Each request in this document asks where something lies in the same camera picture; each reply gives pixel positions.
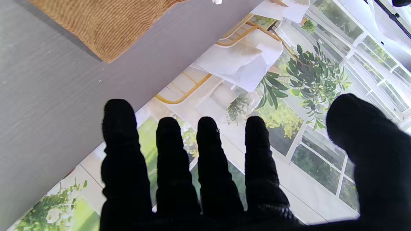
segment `black pole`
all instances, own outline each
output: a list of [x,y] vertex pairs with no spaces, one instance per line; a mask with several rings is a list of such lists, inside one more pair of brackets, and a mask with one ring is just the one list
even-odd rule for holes
[[401,28],[402,31],[404,31],[404,33],[408,36],[408,38],[411,39],[410,32],[408,32],[407,29],[397,19],[399,18],[399,14],[391,13],[391,11],[388,10],[388,8],[385,7],[384,4],[380,0],[374,0],[374,1],[390,17],[390,19],[393,20]]

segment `white cloth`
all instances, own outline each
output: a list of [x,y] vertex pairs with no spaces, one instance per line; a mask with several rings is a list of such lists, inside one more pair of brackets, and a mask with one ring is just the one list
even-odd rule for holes
[[283,0],[282,2],[288,7],[280,6],[277,3],[270,2],[270,0],[264,0],[251,13],[279,20],[285,17],[300,23],[308,10],[309,0]]
[[243,39],[263,52],[243,56],[240,52],[214,44],[191,67],[234,83],[248,92],[254,91],[284,48],[281,42],[260,30],[249,33]]
[[310,3],[309,0],[283,0],[282,2],[288,6],[284,9],[284,18],[288,18],[296,23],[302,21]]

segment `gray table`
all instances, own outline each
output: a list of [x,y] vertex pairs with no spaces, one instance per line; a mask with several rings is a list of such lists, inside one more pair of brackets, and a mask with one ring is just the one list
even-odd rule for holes
[[0,230],[102,141],[103,106],[135,110],[262,0],[192,0],[111,64],[25,0],[0,1]]

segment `white flower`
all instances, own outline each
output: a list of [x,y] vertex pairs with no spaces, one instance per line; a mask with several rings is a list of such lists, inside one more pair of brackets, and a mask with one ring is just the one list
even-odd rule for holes
[[60,213],[61,213],[61,211],[58,208],[50,209],[48,211],[47,217],[46,217],[47,223],[52,224],[52,223],[56,222],[60,218]]

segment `tan woven mat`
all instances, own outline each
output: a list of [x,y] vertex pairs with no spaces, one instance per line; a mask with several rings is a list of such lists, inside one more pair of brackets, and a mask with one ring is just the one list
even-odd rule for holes
[[30,0],[103,61],[123,54],[174,4],[187,0]]

